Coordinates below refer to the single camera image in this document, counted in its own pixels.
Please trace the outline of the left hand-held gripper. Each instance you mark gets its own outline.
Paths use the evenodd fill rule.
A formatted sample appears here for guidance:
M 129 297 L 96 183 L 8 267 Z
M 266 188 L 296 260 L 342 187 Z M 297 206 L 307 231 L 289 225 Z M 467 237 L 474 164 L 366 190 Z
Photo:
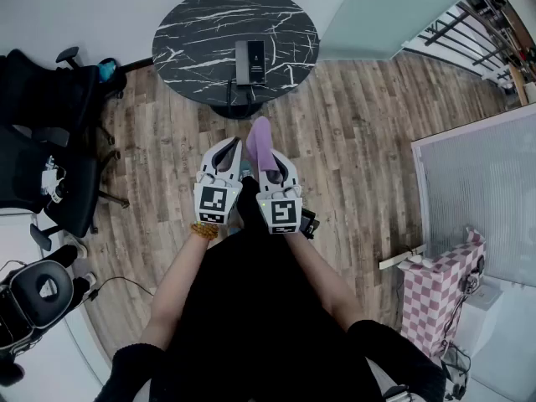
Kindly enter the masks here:
M 212 146 L 201 163 L 193 187 L 196 220 L 204 224 L 224 225 L 240 195 L 243 185 L 239 179 L 242 141 L 229 137 Z M 216 178 L 214 174 L 229 174 Z

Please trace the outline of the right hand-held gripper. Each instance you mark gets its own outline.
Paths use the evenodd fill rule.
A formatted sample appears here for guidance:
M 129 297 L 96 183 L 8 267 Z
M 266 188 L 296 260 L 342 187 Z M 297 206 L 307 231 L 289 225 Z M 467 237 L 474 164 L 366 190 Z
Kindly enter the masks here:
M 271 235 L 296 233 L 302 221 L 302 187 L 294 163 L 271 150 L 276 169 L 258 170 L 260 192 L 255 198 Z M 282 190 L 275 191 L 276 185 Z

